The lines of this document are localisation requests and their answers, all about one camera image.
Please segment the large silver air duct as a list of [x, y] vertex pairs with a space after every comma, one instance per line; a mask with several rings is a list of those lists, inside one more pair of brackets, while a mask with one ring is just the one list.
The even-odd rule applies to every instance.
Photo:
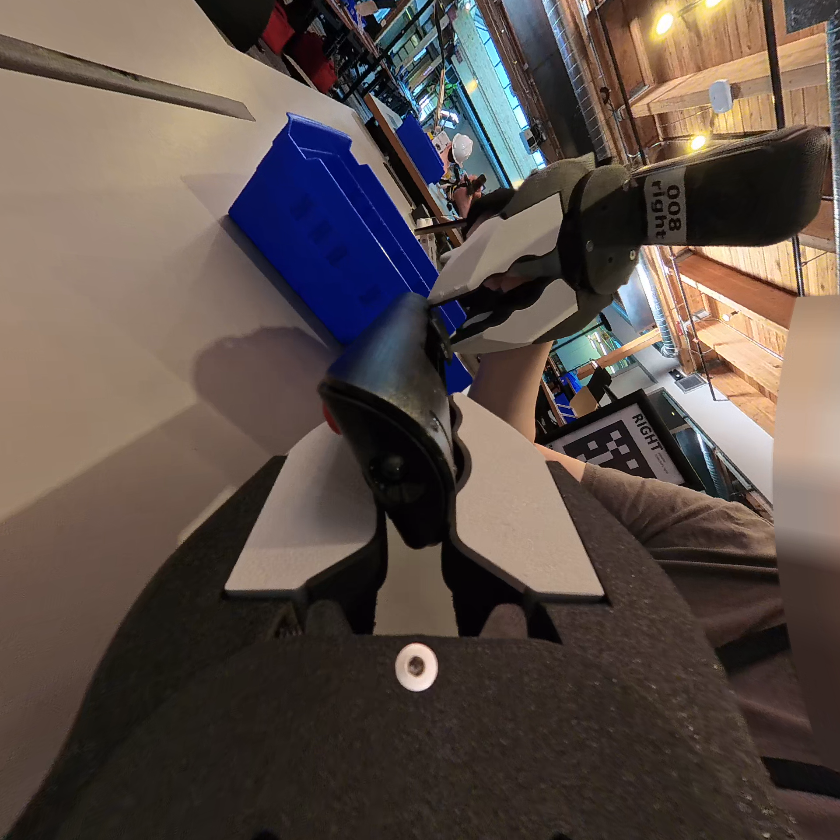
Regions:
[[624, 317], [639, 332], [658, 329], [660, 338], [658, 351], [666, 358], [676, 360], [679, 346], [669, 327], [665, 309], [655, 285], [653, 270], [646, 256], [637, 255], [637, 262], [627, 281], [616, 292], [618, 304], [624, 311]]

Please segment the blue plastic bin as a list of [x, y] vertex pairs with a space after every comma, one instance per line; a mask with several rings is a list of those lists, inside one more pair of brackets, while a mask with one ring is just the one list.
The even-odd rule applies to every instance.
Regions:
[[292, 112], [228, 215], [341, 345], [438, 277], [351, 137]]
[[409, 112], [402, 119], [395, 135], [402, 143], [408, 157], [414, 163], [417, 172], [427, 185], [436, 184], [444, 177], [445, 165], [434, 142], [429, 138], [421, 124]]

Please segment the black office chair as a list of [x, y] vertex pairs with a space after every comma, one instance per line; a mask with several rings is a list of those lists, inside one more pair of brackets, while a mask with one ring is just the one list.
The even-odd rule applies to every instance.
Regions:
[[269, 25], [275, 1], [195, 1], [236, 50], [255, 47]]

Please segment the black remote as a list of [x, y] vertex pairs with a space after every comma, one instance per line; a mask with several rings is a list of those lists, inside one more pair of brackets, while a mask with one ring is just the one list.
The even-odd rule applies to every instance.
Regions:
[[455, 523], [466, 456], [446, 366], [444, 323], [425, 297], [396, 298], [324, 375], [318, 392], [377, 506], [404, 543], [443, 543]]

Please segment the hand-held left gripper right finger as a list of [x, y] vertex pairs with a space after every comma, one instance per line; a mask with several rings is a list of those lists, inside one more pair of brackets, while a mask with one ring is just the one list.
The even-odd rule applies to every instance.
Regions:
[[606, 594], [551, 471], [519, 431], [467, 395], [451, 399], [464, 460], [444, 544], [444, 582], [459, 631], [481, 631], [500, 604], [539, 631], [547, 604]]

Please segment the black framed marker sign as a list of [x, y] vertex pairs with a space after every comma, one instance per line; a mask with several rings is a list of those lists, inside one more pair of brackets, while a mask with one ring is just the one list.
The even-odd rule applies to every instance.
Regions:
[[585, 464], [704, 490], [693, 466], [643, 390], [561, 426], [544, 446]]

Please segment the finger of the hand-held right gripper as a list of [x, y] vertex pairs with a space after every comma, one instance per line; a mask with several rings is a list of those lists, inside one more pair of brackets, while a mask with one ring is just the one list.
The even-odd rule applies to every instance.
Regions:
[[494, 216], [479, 225], [440, 270], [429, 304], [461, 298], [521, 259], [549, 255], [556, 249], [563, 218], [561, 195], [550, 195], [510, 217]]
[[564, 280], [533, 280], [504, 293], [450, 338], [458, 354], [492, 354], [537, 343], [545, 333], [578, 312], [578, 294]]

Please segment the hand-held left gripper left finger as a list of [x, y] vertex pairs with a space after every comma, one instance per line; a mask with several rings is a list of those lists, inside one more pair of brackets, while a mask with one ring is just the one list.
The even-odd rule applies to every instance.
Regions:
[[290, 602], [301, 621], [336, 602], [353, 631], [372, 631], [386, 572], [384, 514], [347, 441], [322, 423], [287, 455], [224, 593]]

